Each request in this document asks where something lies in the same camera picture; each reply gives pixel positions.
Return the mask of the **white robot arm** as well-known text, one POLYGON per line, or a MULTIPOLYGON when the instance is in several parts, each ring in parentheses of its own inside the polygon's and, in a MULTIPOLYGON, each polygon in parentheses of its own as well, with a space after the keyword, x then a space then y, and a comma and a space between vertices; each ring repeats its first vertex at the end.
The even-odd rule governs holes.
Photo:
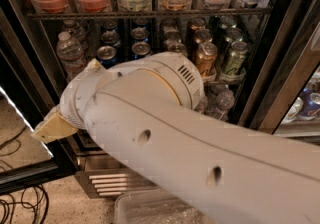
POLYGON ((49 143, 88 132, 113 158, 218 224, 320 224, 318 146, 196 112, 197 68, 159 53, 104 68, 92 60, 35 128, 49 143))

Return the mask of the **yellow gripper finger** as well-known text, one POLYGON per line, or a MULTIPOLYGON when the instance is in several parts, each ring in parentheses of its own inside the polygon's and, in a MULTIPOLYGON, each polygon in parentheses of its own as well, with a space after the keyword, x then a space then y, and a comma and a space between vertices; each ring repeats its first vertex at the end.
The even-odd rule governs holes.
POLYGON ((58 109, 52 109, 31 133, 31 137, 43 142, 50 143, 75 134, 76 127, 67 122, 58 109))
POLYGON ((92 59, 91 61, 88 62, 87 66, 86 66, 86 70, 100 69, 102 67, 103 67, 103 65, 97 59, 92 59))

